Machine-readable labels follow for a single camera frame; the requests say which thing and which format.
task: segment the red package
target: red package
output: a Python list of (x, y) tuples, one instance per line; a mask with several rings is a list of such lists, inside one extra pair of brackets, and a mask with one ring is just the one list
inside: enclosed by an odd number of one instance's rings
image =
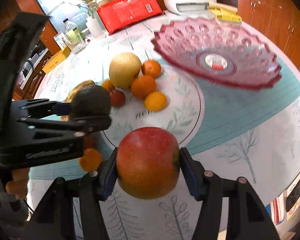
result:
[(109, 34), (163, 13), (156, 0), (114, 0), (97, 12)]

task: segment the table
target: table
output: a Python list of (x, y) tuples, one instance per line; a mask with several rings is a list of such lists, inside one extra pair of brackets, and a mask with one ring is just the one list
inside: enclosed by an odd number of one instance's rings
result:
[[(243, 27), (268, 43), (282, 66), (282, 79), (272, 89), (233, 89), (181, 73), (154, 52), (150, 42), (154, 36), (153, 30), (159, 30), (162, 24), (177, 18), (180, 16), (167, 13), (114, 35), (105, 34), (92, 40), (84, 51), (71, 54), (45, 76), (35, 98), (63, 101), (69, 91), (84, 80), (92, 79), (100, 84), (108, 78), (111, 59), (121, 52), (132, 51), (141, 61), (156, 59), (167, 74), (161, 79), (170, 78), (170, 82), (175, 82), (174, 88), (179, 86), (182, 90), (183, 103), (179, 108), (185, 107), (181, 109), (186, 111), (183, 118), (191, 114), (193, 118), (183, 119), (181, 126), (186, 129), (189, 127), (186, 132), (176, 127), (178, 116), (174, 116), (179, 113), (174, 111), (167, 114), (165, 121), (161, 116), (161, 121), (154, 125), (175, 129), (177, 132), (174, 134), (180, 146), (186, 146), (193, 159), (200, 161), (205, 169), (214, 171), (222, 178), (246, 177), (264, 205), (268, 205), (300, 172), (300, 73), (276, 45), (246, 23), (242, 23)], [(138, 125), (155, 122), (155, 118), (152, 118), (142, 124), (131, 125), (116, 118), (117, 114), (112, 110), (114, 121), (111, 128), (97, 137), (98, 149), (104, 159), (110, 156), (124, 134)], [(115, 131), (119, 131), (119, 134), (114, 136)], [(70, 160), (34, 167), (29, 177), (35, 179), (38, 185), (46, 185), (40, 189), (44, 193), (50, 184), (48, 180), (59, 176), (74, 179), (83, 174), (85, 172), (77, 160)], [(39, 190), (32, 182), (30, 188), (33, 192)], [(74, 203), (76, 232), (80, 235), (78, 200)], [(135, 199), (116, 184), (112, 196), (100, 205), (109, 236), (113, 239), (186, 240), (191, 239), (201, 203), (189, 195), (181, 174), (176, 188), (163, 198), (151, 201)], [(224, 201), (220, 231), (226, 229), (226, 205), (227, 201)]]

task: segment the apple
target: apple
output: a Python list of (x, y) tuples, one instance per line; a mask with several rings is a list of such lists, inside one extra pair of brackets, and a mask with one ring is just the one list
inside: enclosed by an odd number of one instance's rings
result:
[(109, 95), (111, 98), (111, 106), (113, 107), (123, 106), (126, 102), (126, 96), (124, 95), (124, 93), (117, 89), (110, 90)]
[(179, 178), (179, 145), (170, 132), (143, 127), (127, 134), (116, 158), (118, 183), (129, 195), (154, 199), (172, 191)]

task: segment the dark round fruit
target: dark round fruit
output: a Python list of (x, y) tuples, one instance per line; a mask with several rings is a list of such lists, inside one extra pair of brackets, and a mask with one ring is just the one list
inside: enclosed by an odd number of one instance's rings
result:
[(79, 90), (71, 101), (70, 120), (78, 117), (109, 115), (111, 99), (107, 90), (89, 86)]

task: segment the fruit bowl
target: fruit bowl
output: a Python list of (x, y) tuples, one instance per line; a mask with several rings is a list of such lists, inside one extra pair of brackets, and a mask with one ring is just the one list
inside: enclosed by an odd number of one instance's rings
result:
[(276, 54), (241, 25), (188, 18), (161, 26), (154, 37), (167, 62), (213, 83), (259, 90), (281, 78)]

